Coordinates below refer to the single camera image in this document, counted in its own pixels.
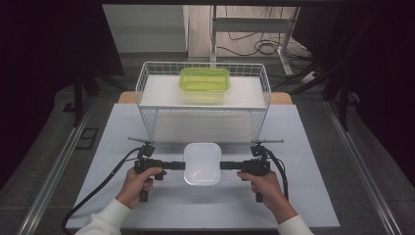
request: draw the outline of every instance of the white tabletop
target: white tabletop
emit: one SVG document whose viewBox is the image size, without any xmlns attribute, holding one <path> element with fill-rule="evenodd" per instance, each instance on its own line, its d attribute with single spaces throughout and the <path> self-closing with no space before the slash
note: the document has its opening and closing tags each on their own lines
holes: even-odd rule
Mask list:
<svg viewBox="0 0 415 235">
<path fill-rule="evenodd" d="M 146 130 L 134 104 L 115 104 L 76 203 L 97 187 L 130 150 L 141 144 L 127 137 L 146 138 Z M 270 106 L 261 138 L 285 140 L 264 144 L 287 169 L 290 202 L 310 227 L 339 226 L 336 214 L 294 105 Z M 183 161 L 186 144 L 157 145 L 152 156 L 163 161 Z M 252 158 L 250 145 L 221 145 L 223 161 Z M 109 184 L 70 220 L 68 228 L 85 224 L 89 214 L 99 212 L 119 191 L 127 162 Z M 222 170 L 213 186 L 192 186 L 183 171 L 168 170 L 163 181 L 155 181 L 149 202 L 140 204 L 123 228 L 138 230 L 274 229 L 270 211 L 255 202 L 250 182 L 241 181 L 236 170 Z"/>
</svg>

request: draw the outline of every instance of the wire basket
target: wire basket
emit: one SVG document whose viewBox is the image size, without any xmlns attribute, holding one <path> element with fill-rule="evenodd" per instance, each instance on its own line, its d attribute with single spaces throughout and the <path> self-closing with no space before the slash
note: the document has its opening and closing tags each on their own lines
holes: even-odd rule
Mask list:
<svg viewBox="0 0 415 235">
<path fill-rule="evenodd" d="M 220 101 L 189 100 L 178 85 L 185 68 L 228 69 L 230 89 Z M 147 62 L 135 95 L 149 139 L 166 143 L 257 140 L 271 102 L 261 64 Z"/>
</svg>

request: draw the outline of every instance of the hand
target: hand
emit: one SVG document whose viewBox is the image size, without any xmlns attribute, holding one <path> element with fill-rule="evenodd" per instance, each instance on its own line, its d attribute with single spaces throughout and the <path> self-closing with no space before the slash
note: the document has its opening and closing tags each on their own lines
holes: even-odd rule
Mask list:
<svg viewBox="0 0 415 235">
<path fill-rule="evenodd" d="M 264 176 L 254 176 L 241 171 L 237 175 L 251 182 L 251 189 L 254 193 L 262 194 L 263 203 L 272 211 L 278 223 L 297 215 L 297 212 L 285 198 L 274 171 L 270 170 Z"/>
<path fill-rule="evenodd" d="M 115 197 L 119 202 L 133 209 L 140 203 L 140 191 L 153 189 L 153 179 L 150 176 L 162 172 L 160 167 L 152 167 L 138 174 L 134 168 L 128 170 L 122 188 Z"/>
</svg>

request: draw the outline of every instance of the black handle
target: black handle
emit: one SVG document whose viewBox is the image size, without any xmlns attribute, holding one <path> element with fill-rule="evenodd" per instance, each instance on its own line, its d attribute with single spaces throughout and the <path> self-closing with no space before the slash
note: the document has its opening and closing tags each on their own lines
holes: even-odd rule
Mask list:
<svg viewBox="0 0 415 235">
<path fill-rule="evenodd" d="M 149 191 L 142 189 L 140 191 L 140 203 L 147 203 L 149 202 Z"/>
<path fill-rule="evenodd" d="M 255 200 L 257 203 L 262 203 L 262 194 L 261 193 L 255 193 Z"/>
</svg>

